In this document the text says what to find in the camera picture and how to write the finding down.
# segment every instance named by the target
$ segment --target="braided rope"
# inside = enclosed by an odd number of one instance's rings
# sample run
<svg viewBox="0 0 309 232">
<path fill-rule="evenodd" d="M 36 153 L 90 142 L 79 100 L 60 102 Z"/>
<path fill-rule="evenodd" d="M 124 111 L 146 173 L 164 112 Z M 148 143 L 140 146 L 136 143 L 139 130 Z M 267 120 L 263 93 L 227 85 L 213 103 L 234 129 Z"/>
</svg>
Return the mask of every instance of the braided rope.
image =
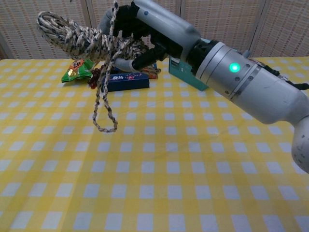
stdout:
<svg viewBox="0 0 309 232">
<path fill-rule="evenodd" d="M 38 30 L 42 34 L 42 37 L 50 44 L 60 47 L 65 53 L 69 54 L 72 59 L 89 59 L 93 62 L 105 61 L 98 79 L 98 88 L 92 117 L 93 123 L 97 129 L 105 133 L 116 131 L 118 125 L 107 99 L 107 85 L 116 58 L 135 59 L 149 49 L 142 40 L 134 40 L 133 37 L 117 38 L 113 36 L 114 22 L 118 9 L 118 2 L 114 0 L 109 35 L 103 34 L 102 31 L 98 29 L 81 27 L 72 19 L 65 20 L 52 12 L 40 12 L 37 18 Z M 145 69 L 145 72 L 157 74 L 157 70 L 151 67 Z M 102 128 L 97 123 L 100 91 L 104 77 L 104 107 L 108 111 L 109 119 L 113 122 L 113 128 L 110 129 Z"/>
</svg>

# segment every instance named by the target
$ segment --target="robotic arm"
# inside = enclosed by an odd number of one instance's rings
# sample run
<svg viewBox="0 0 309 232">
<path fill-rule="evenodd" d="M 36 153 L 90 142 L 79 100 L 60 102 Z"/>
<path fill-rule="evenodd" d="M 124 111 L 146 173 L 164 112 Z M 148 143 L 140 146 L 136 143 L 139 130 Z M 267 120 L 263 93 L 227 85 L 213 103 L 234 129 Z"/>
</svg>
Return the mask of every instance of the robotic arm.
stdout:
<svg viewBox="0 0 309 232">
<path fill-rule="evenodd" d="M 189 63 L 198 80 L 260 122 L 291 123 L 293 160 L 309 173 L 309 99 L 302 91 L 224 43 L 203 41 L 191 24 L 151 0 L 134 0 L 130 10 L 149 29 L 155 45 L 131 61 L 131 68 L 140 70 L 171 55 Z"/>
</svg>

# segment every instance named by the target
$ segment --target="snack bag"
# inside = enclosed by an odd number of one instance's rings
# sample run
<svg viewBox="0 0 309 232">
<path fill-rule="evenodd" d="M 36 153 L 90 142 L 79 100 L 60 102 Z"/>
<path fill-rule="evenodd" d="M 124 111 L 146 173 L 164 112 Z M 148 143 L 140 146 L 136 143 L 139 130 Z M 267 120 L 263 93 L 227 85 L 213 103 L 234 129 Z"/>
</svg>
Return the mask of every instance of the snack bag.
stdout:
<svg viewBox="0 0 309 232">
<path fill-rule="evenodd" d="M 68 68 L 67 72 L 61 78 L 61 82 L 68 82 L 77 78 L 91 78 L 91 69 L 93 62 L 86 59 L 75 60 Z"/>
</svg>

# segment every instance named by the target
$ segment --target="yellow checkered tablecloth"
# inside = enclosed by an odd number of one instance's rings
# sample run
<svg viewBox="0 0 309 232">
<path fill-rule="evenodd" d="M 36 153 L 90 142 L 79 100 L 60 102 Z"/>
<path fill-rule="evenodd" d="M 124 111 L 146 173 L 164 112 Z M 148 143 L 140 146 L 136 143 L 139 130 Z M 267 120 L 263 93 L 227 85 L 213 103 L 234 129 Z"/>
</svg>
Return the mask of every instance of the yellow checkered tablecloth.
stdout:
<svg viewBox="0 0 309 232">
<path fill-rule="evenodd" d="M 308 80 L 308 58 L 259 60 Z M 164 61 L 150 88 L 109 94 L 119 129 L 100 133 L 95 91 L 61 83 L 70 62 L 0 61 L 0 231 L 309 231 L 289 124 L 259 123 Z"/>
</svg>

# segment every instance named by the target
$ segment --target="white rope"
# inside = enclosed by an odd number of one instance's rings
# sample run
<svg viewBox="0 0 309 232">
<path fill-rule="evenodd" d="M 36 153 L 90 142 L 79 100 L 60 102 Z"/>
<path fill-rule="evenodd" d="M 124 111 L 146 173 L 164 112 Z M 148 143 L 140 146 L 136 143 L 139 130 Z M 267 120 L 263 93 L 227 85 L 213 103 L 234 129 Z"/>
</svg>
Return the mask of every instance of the white rope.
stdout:
<svg viewBox="0 0 309 232">
<path fill-rule="evenodd" d="M 104 35 L 101 30 L 79 26 L 72 19 L 64 18 L 52 12 L 40 12 L 37 18 L 38 30 L 47 42 L 60 47 L 69 54 L 72 59 L 89 59 L 93 62 L 104 60 L 104 65 L 98 79 L 93 123 L 102 132 L 114 132 L 117 130 L 118 122 L 112 114 L 107 99 L 107 84 L 111 74 L 111 68 L 117 57 L 124 59 L 135 59 L 148 50 L 142 40 L 134 40 L 133 37 L 117 38 L 113 36 L 114 22 L 119 5 L 117 0 L 113 1 L 113 15 L 111 18 L 110 34 Z M 113 122 L 113 128 L 102 128 L 97 123 L 98 105 L 102 80 L 104 106 L 108 111 L 108 117 Z"/>
</svg>

